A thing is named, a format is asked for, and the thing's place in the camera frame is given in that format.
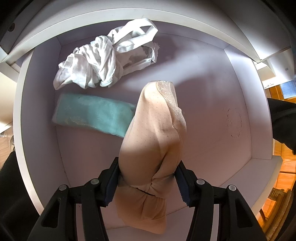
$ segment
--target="crumpled white cloth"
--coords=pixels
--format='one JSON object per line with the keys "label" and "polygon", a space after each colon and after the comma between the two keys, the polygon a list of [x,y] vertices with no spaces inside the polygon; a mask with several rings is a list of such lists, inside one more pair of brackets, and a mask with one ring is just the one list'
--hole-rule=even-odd
{"label": "crumpled white cloth", "polygon": [[[145,32],[141,27],[150,26]],[[81,88],[112,86],[122,76],[156,63],[159,46],[152,42],[158,29],[147,18],[129,21],[107,36],[74,49],[59,64],[54,78],[56,90],[76,83]]]}

